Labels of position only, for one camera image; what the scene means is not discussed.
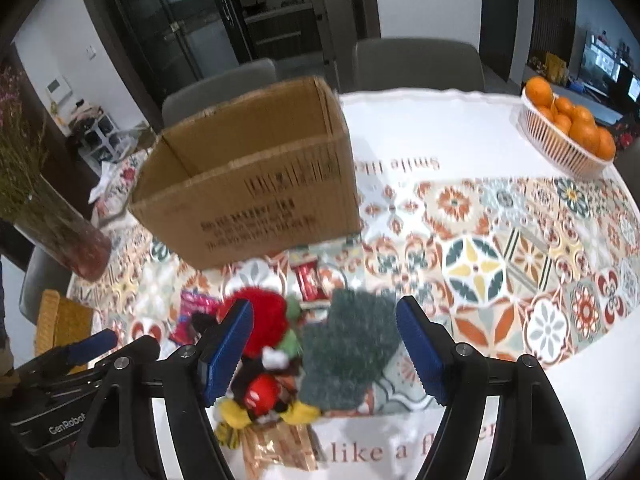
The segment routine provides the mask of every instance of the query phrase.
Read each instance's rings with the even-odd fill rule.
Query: glass vase
[[[111,240],[81,217],[42,177],[15,225],[67,269],[97,281],[109,263]]]

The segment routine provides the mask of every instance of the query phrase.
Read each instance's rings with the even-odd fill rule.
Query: orange
[[[536,108],[545,118],[549,120],[549,122],[552,123],[554,121],[554,114],[549,108],[547,108],[546,106],[536,106]]]
[[[564,114],[558,114],[556,115],[556,120],[554,121],[554,124],[556,125],[556,128],[558,128],[558,130],[560,130],[562,133],[564,134],[569,134],[569,130],[571,129],[571,119],[564,115]]]
[[[568,117],[572,117],[572,115],[574,114],[574,104],[569,101],[567,97],[559,97],[555,100],[554,104],[558,109],[558,113],[564,114]]]
[[[597,129],[600,134],[600,147],[596,155],[602,160],[611,160],[616,155],[616,141],[606,128],[598,126]]]
[[[551,108],[554,102],[554,93],[551,85],[539,75],[533,76],[525,85],[525,94],[536,106]]]
[[[587,121],[574,121],[569,130],[569,137],[593,155],[596,155],[600,149],[600,133],[595,124]]]
[[[574,107],[574,113],[572,114],[572,119],[575,122],[584,122],[591,123],[594,126],[596,125],[596,121],[593,119],[593,115],[586,106],[577,105]]]

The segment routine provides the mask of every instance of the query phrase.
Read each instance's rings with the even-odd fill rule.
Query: blue gripper pad
[[[209,338],[209,332],[214,331],[198,359],[198,376],[208,406],[226,394],[253,329],[254,308],[251,302],[236,300],[222,323],[203,334],[203,338]]]
[[[446,363],[452,360],[453,339],[442,325],[429,321],[413,296],[398,301],[396,325],[424,391],[445,406],[449,400]]]
[[[118,344],[118,336],[113,330],[105,328],[101,332],[94,334],[78,343],[67,346],[68,353],[66,362],[70,365],[83,365],[91,359],[106,354]]]

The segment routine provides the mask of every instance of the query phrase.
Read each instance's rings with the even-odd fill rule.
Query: white tablecloth
[[[416,176],[562,176],[517,129],[517,97],[400,89],[348,94],[342,104],[359,185],[368,180],[398,184]],[[626,190],[612,166],[604,177]],[[634,211],[640,218],[635,205]],[[640,426],[639,310],[548,371],[589,479],[615,463]],[[181,478],[162,400],[154,400],[154,412],[167,478]],[[320,420],[313,426],[328,459],[325,467],[308,473],[272,466],[263,478],[414,478],[443,412]],[[470,479],[484,477],[496,413],[497,399],[489,398]],[[241,453],[227,455],[236,478],[244,478]]]

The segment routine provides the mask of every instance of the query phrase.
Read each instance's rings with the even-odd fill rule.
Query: white plastic basket
[[[556,128],[533,105],[522,91],[522,108],[518,114],[520,127],[533,146],[560,170],[574,178],[592,179],[602,175],[610,160],[602,160],[585,150]]]

